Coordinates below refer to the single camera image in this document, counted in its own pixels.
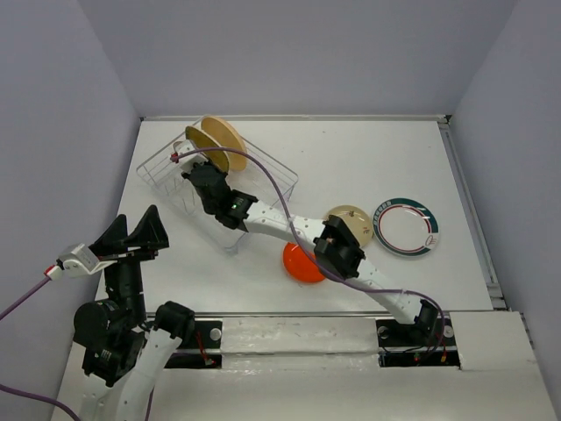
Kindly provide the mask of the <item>tan round plate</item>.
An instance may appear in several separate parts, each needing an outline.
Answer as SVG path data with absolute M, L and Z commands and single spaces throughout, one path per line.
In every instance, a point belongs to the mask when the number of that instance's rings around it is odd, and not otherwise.
M 218 116 L 206 116 L 201 121 L 204 132 L 209 134 L 219 146 L 247 152 L 246 145 L 238 131 L 226 120 Z M 247 166 L 247 158 L 243 154 L 227 152 L 230 168 L 243 171 Z

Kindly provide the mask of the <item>white wire dish rack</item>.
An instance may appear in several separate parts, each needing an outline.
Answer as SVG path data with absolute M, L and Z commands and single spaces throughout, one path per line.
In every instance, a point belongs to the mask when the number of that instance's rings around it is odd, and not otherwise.
M 182 178 L 179 166 L 170 161 L 170 155 L 174 151 L 173 143 L 187 140 L 185 129 L 188 125 L 202 129 L 201 121 L 204 117 L 183 121 L 143 121 L 138 133 L 138 145 L 144 149 L 139 154 L 140 161 L 136 173 L 151 190 L 153 200 L 158 203 L 161 219 L 167 229 L 171 247 L 175 251 L 209 246 L 219 253 L 235 255 L 248 245 L 250 235 L 230 230 L 207 215 L 192 184 Z M 263 148 L 262 144 L 247 132 L 244 120 L 231 116 L 224 120 L 242 136 L 247 153 L 271 174 L 266 176 L 258 164 L 247 161 L 243 171 L 230 168 L 226 177 L 228 185 L 280 209 L 281 201 L 271 181 L 277 183 L 283 198 L 289 200 L 298 182 L 297 173 Z

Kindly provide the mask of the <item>beige floral plate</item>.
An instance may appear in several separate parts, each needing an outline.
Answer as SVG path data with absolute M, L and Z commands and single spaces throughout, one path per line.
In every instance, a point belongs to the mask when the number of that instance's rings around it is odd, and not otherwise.
M 177 163 L 196 154 L 194 145 L 188 139 L 174 142 L 173 149 L 171 160 Z

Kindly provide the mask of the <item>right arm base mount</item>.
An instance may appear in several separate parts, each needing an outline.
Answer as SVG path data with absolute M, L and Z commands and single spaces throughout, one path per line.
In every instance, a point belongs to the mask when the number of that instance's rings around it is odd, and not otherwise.
M 379 364 L 390 367 L 460 367 L 451 320 L 437 322 L 437 332 L 423 335 L 413 325 L 400 325 L 393 319 L 376 321 Z

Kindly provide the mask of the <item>woven bamboo tray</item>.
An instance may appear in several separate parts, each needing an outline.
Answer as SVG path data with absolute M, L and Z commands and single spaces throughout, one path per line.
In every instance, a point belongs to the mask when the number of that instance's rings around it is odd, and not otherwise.
M 185 129 L 186 139 L 196 149 L 203 149 L 202 154 L 224 173 L 230 170 L 230 160 L 225 151 L 218 150 L 219 144 L 208 133 L 195 126 L 188 125 Z

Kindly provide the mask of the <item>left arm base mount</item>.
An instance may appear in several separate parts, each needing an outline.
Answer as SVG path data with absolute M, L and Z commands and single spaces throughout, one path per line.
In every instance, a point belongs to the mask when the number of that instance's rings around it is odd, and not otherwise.
M 219 369 L 222 367 L 223 321 L 197 319 L 189 339 L 170 356 L 168 369 Z

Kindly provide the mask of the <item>white green-rimmed plate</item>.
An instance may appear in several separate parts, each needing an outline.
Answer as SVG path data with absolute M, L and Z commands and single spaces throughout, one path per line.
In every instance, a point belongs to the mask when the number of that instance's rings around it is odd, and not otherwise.
M 380 245 L 401 257 L 417 258 L 434 250 L 440 227 L 424 204 L 406 197 L 381 203 L 373 212 L 373 236 Z

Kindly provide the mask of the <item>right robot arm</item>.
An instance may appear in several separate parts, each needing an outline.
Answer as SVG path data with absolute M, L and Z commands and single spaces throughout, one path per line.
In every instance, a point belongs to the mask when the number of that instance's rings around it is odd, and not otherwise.
M 226 173 L 209 162 L 195 164 L 181 176 L 188 180 L 206 214 L 221 225 L 243 232 L 291 241 L 326 278 L 360 291 L 386 309 L 401 325 L 425 336 L 436 330 L 438 307 L 421 293 L 409 292 L 383 275 L 367 258 L 342 218 L 310 219 L 284 211 L 232 189 Z

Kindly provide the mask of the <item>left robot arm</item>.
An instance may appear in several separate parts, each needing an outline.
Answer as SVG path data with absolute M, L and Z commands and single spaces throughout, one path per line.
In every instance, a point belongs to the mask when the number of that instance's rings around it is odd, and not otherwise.
M 195 313 L 172 301 L 146 315 L 141 264 L 169 246 L 158 208 L 151 205 L 132 232 L 117 216 L 90 246 L 71 248 L 69 276 L 103 273 L 107 296 L 81 305 L 73 341 L 85 349 L 82 420 L 142 420 L 165 365 L 195 330 Z

